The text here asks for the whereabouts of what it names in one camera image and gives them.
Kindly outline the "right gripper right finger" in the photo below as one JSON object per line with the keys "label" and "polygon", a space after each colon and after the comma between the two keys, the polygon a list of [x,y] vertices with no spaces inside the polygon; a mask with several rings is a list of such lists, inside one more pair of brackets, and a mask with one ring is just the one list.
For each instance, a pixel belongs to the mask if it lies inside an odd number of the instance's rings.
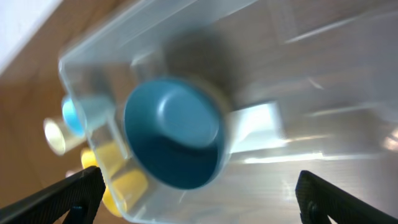
{"label": "right gripper right finger", "polygon": [[295,195],[303,224],[397,223],[396,218],[307,170],[300,172]]}

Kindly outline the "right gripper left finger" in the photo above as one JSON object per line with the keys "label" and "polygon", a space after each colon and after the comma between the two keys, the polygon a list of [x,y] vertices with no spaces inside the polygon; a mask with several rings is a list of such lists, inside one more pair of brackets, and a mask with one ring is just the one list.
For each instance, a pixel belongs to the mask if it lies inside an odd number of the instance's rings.
{"label": "right gripper left finger", "polygon": [[90,166],[1,209],[1,223],[93,223],[105,184],[99,167]]}

